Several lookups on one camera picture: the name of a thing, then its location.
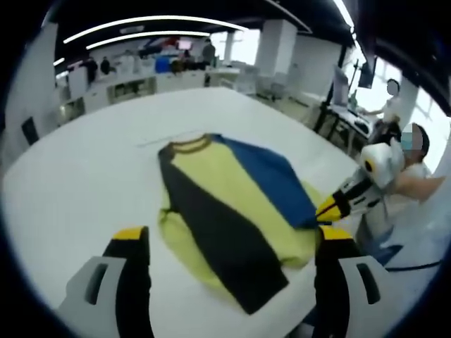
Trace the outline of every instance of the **window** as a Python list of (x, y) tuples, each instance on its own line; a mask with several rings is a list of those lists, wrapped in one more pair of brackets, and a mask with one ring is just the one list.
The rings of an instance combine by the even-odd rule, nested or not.
[(260, 30), (236, 31), (233, 33), (231, 61), (254, 65), (259, 48)]
[(442, 159), (450, 136), (450, 119), (426, 91), (420, 88), (409, 123), (418, 123), (429, 136), (429, 153), (424, 163), (434, 173)]
[[(358, 58), (356, 51), (354, 50), (350, 58), (351, 62), (345, 66), (345, 74), (349, 81), (351, 81), (352, 75), (354, 74), (354, 65), (357, 59), (359, 59), (359, 66), (362, 66), (363, 61)], [(391, 97), (391, 95), (387, 93), (387, 81), (389, 79), (395, 79), (398, 82), (401, 82), (402, 78), (401, 70), (389, 64), (382, 58), (377, 58), (373, 86), (371, 89), (359, 88), (360, 73), (361, 70), (357, 69), (354, 81), (351, 85), (350, 94), (357, 90), (357, 102), (359, 103), (359, 106), (368, 111), (377, 111), (378, 109), (381, 109)]]
[(224, 54), (226, 53), (227, 32), (213, 33), (210, 35), (210, 40), (216, 48), (216, 56), (219, 56), (221, 60), (224, 60)]

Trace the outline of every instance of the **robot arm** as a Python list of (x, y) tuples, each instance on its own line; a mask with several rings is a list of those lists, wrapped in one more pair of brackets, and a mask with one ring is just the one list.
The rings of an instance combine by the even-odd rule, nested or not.
[(404, 168), (404, 154), (396, 139), (362, 149), (359, 168), (316, 210), (316, 220), (335, 222), (373, 208)]

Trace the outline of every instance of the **blue bin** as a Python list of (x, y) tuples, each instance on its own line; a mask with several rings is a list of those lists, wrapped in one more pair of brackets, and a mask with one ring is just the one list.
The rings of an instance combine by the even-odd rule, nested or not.
[(171, 71), (171, 63), (169, 58), (160, 57), (155, 60), (155, 73), (169, 73)]

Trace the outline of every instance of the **white table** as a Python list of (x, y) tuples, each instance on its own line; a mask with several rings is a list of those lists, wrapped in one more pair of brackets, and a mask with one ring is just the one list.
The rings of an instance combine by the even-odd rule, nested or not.
[[(352, 152), (352, 143), (354, 141), (356, 133), (360, 134), (363, 138), (368, 139), (371, 134), (373, 133), (374, 124), (370, 123), (367, 119), (364, 119), (363, 117), (359, 117), (350, 111), (348, 111), (347, 107), (342, 106), (334, 106), (331, 105), (330, 109), (335, 112), (338, 117), (337, 119), (340, 119), (342, 121), (345, 121), (346, 124), (349, 125), (349, 138), (347, 140), (347, 154), (351, 155)], [(338, 124), (338, 120), (334, 125), (332, 126), (332, 130), (330, 132), (333, 132), (333, 130), (336, 128), (336, 125)], [(364, 132), (363, 130), (360, 130), (355, 123), (360, 122), (365, 124), (365, 126), (368, 127), (368, 132)]]
[(313, 262), (302, 270), (284, 270), (290, 284), (248, 316), (209, 293), (161, 240), (156, 153), (174, 135), (190, 132), (223, 133), (273, 149), (325, 194), (357, 167), (305, 126), (229, 89), (133, 99), (64, 125), (6, 173), (3, 207), (18, 260), (39, 296), (56, 308), (67, 281), (102, 254), (115, 232), (147, 225), (149, 311), (156, 337), (283, 337), (314, 306)]

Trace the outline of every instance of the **person's arm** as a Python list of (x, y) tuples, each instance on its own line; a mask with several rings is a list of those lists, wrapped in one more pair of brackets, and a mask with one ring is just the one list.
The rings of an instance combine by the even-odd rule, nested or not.
[(401, 173), (395, 180), (393, 194), (403, 195), (410, 199), (424, 202), (437, 191), (444, 180), (445, 177), (417, 178)]
[(381, 114), (383, 111), (382, 109), (379, 109), (378, 111), (366, 111), (366, 110), (362, 110), (362, 113), (366, 116), (373, 116), (373, 115), (379, 115)]

